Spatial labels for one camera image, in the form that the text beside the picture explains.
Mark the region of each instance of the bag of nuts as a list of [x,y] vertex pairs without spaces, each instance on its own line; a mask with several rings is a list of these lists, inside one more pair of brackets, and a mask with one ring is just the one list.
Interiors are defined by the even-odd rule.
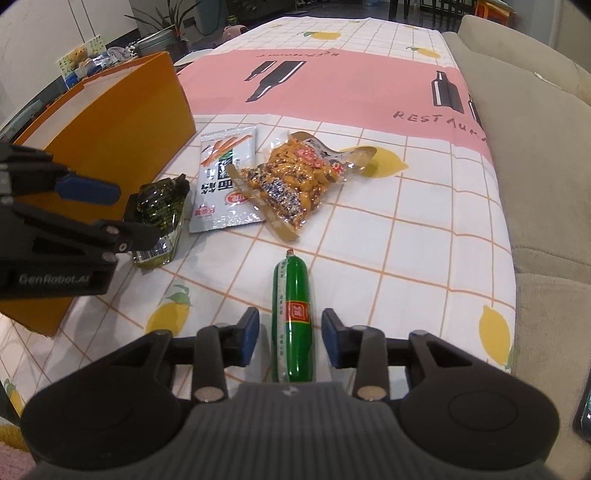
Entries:
[[360,171],[375,153],[373,147],[336,152],[316,137],[296,132],[273,149],[266,163],[241,171],[230,166],[227,171],[235,187],[262,211],[277,235],[293,241],[330,186],[344,181],[350,172]]

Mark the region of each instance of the beige couch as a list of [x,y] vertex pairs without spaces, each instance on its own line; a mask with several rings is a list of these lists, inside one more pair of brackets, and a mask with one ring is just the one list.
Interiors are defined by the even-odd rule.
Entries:
[[572,429],[591,369],[591,75],[478,17],[444,37],[499,179],[518,288],[513,372],[560,413],[549,467],[591,478],[591,445]]

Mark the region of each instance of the pink stuffed toy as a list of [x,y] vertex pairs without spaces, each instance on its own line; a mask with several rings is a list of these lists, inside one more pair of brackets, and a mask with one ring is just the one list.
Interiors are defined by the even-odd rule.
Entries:
[[244,25],[234,25],[233,27],[226,27],[223,29],[222,40],[227,42],[233,38],[239,37],[243,33],[248,32]]

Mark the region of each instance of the green sausage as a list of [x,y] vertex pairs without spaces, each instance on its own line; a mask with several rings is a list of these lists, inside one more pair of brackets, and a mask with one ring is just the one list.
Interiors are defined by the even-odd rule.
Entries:
[[314,378],[314,332],[308,269],[291,249],[285,260],[275,267],[272,322],[273,381],[311,382]]

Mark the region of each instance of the orange stool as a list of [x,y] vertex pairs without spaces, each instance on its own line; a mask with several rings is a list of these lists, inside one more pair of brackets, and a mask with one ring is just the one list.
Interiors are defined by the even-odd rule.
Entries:
[[507,26],[509,17],[512,13],[513,10],[509,5],[505,7],[487,0],[478,0],[476,3],[477,17],[486,18],[504,26]]

